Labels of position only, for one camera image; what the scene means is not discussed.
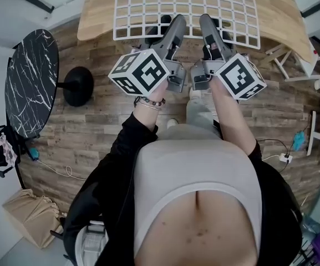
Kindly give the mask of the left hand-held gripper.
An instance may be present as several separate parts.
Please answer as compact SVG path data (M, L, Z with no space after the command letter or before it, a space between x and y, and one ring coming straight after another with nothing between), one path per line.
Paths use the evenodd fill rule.
M166 80L170 91L180 93L186 78L186 69L174 58L180 48L186 20L179 14L161 17L162 24L148 28L147 35L140 40L140 47L133 48L131 53L122 55L113 66L108 78L124 93L133 96L149 96Z

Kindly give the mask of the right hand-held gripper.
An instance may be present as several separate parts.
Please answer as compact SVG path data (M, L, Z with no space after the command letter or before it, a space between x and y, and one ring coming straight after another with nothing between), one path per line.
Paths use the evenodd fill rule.
M209 82L218 78L235 100L248 100L267 87L254 63L239 54L230 43L232 21L215 20L203 14L199 23L204 57L190 68L194 90L207 90Z

